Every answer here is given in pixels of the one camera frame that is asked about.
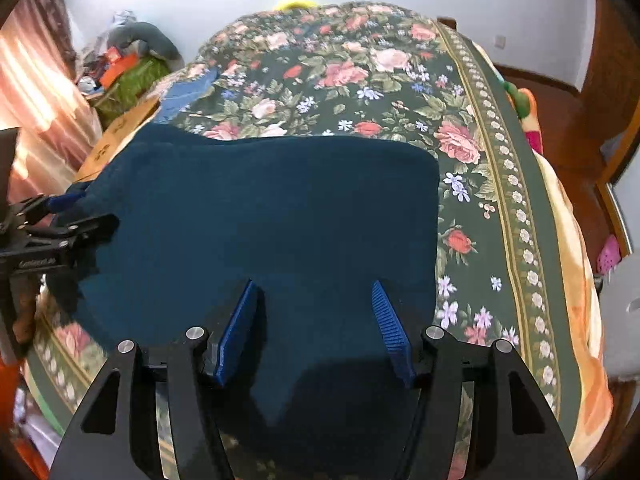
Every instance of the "black metal clamp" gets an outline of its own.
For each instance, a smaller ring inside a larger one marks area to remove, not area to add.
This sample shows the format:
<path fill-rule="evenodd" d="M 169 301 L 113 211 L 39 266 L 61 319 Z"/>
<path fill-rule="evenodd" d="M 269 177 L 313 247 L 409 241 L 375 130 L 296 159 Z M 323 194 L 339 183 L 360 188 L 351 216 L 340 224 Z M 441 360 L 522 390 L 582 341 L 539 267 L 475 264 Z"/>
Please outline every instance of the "black metal clamp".
<path fill-rule="evenodd" d="M 88 470 L 95 480 L 161 479 L 154 393 L 155 382 L 166 381 L 180 478 L 232 480 L 212 410 L 203 406 L 201 394 L 202 388 L 220 387 L 203 372 L 203 362 L 207 348 L 220 351 L 230 323 L 224 325 L 215 333 L 192 327 L 150 351 L 122 341 L 67 428 L 50 479 L 81 480 Z M 447 478 L 463 381 L 475 383 L 466 478 L 576 478 L 558 423 L 508 341 L 475 346 L 438 326 L 423 328 L 420 338 L 425 363 L 415 383 L 420 401 L 393 480 Z"/>
<path fill-rule="evenodd" d="M 111 214 L 84 218 L 64 227 L 37 225 L 47 215 L 65 210 L 84 196 L 72 192 L 62 196 L 38 195 L 8 204 L 6 194 L 18 129 L 0 130 L 0 357 L 14 364 L 23 348 L 14 336 L 17 294 L 12 278 L 72 267 L 79 250 L 108 240 L 118 227 Z"/>

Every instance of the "blue gripper pad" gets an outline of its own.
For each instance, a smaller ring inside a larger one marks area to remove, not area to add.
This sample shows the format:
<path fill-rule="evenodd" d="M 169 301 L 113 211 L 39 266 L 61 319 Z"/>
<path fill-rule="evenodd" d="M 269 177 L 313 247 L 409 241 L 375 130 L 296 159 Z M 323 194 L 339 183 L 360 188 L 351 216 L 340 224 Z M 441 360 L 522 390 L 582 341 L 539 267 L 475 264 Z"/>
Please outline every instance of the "blue gripper pad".
<path fill-rule="evenodd" d="M 209 339 L 204 373 L 224 387 L 236 373 L 244 344 L 254 321 L 258 287 L 251 280 L 238 285 L 215 318 L 207 323 Z"/>
<path fill-rule="evenodd" d="M 416 376 L 411 343 L 380 281 L 373 284 L 371 304 L 394 371 L 410 388 Z"/>
<path fill-rule="evenodd" d="M 47 208 L 52 213 L 60 213 L 69 209 L 78 200 L 84 197 L 86 193 L 81 191 L 73 191 L 60 196 L 52 196 L 47 200 Z"/>

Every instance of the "dark blue towel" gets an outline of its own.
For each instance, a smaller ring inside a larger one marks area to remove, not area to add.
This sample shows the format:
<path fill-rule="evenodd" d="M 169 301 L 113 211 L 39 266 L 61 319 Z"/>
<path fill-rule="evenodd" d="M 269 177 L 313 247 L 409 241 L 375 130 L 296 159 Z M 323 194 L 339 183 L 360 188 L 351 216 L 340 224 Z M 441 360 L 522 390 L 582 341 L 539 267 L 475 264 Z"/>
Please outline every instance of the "dark blue towel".
<path fill-rule="evenodd" d="M 431 322 L 437 187 L 431 155 L 399 142 L 148 125 L 58 219 L 120 219 L 79 262 L 73 315 L 107 348 L 160 344 L 251 278 L 264 302 L 222 430 L 292 470 L 389 478 L 417 395 L 393 374 L 371 286 L 398 284 Z"/>

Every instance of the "white wall switch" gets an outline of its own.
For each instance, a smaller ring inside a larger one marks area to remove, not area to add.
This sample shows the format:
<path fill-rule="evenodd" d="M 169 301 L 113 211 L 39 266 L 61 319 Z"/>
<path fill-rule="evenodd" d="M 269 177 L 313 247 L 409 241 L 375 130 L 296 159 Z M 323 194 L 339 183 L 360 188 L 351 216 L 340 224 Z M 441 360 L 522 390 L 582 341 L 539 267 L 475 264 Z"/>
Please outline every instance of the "white wall switch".
<path fill-rule="evenodd" d="M 494 39 L 494 45 L 496 48 L 504 49 L 504 46 L 507 43 L 507 38 L 504 36 L 496 36 Z"/>

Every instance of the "pink slipper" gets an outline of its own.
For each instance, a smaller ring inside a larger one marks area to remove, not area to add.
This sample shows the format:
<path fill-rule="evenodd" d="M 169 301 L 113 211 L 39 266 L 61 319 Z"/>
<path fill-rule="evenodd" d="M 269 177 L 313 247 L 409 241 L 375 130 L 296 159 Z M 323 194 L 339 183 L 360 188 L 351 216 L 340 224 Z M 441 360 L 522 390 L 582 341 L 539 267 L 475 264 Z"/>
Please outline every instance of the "pink slipper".
<path fill-rule="evenodd" d="M 600 274 L 606 274 L 619 264 L 621 259 L 618 240 L 614 235 L 609 235 L 598 256 L 598 272 Z"/>

